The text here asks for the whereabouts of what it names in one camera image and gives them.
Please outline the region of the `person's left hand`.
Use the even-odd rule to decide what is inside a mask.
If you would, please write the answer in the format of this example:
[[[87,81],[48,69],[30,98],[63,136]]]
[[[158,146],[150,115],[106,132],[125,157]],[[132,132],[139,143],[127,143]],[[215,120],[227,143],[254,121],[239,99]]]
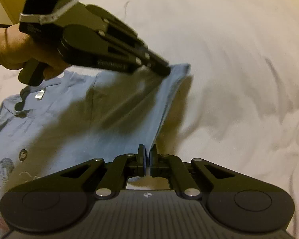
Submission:
[[[52,79],[63,73],[70,64],[64,62],[57,51],[39,44],[19,31],[19,24],[0,27],[0,65],[8,70],[20,70],[30,59],[46,63],[44,79]]]

